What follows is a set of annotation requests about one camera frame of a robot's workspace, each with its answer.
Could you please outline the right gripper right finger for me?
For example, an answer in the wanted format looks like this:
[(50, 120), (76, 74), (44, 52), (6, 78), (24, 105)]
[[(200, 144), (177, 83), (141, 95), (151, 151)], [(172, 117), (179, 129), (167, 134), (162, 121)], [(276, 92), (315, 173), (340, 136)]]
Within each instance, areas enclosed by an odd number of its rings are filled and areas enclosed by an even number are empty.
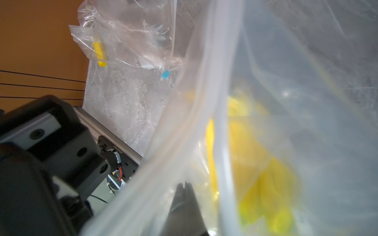
[(208, 232), (203, 221), (194, 188), (188, 182), (185, 182), (185, 201), (185, 235), (207, 236)]

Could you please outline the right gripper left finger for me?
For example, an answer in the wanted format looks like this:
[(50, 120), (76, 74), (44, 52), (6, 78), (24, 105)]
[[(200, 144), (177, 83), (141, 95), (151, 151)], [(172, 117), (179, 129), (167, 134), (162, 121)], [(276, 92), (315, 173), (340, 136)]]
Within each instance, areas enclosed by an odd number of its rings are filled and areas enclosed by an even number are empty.
[(169, 214), (161, 230), (161, 236), (185, 236), (185, 188), (182, 183), (177, 185)]

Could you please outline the bagged banana bunch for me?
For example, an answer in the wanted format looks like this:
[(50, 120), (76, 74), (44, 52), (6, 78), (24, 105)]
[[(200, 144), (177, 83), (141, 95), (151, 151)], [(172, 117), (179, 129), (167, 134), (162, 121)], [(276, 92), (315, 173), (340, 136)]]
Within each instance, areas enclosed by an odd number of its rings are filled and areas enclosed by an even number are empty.
[(185, 182), (211, 235), (377, 235), (377, 1), (177, 1), (174, 55), (92, 60), (84, 107), (142, 160), (81, 235), (160, 236)]

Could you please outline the single yellow banana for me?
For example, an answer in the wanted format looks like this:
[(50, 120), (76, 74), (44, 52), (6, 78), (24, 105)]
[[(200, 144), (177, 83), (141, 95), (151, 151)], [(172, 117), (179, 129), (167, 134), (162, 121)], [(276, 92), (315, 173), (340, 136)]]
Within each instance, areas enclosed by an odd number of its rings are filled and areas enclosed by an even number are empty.
[(174, 55), (177, 1), (84, 1), (70, 33), (86, 57), (97, 61), (99, 41), (108, 65), (156, 69), (166, 79), (182, 64)]

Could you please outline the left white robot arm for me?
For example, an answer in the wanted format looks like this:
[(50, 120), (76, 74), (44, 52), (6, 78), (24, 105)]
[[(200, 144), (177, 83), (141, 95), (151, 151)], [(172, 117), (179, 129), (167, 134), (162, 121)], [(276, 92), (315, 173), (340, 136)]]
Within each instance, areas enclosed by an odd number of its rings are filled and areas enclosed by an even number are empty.
[(110, 169), (63, 100), (47, 95), (2, 115), (1, 235), (79, 235)]

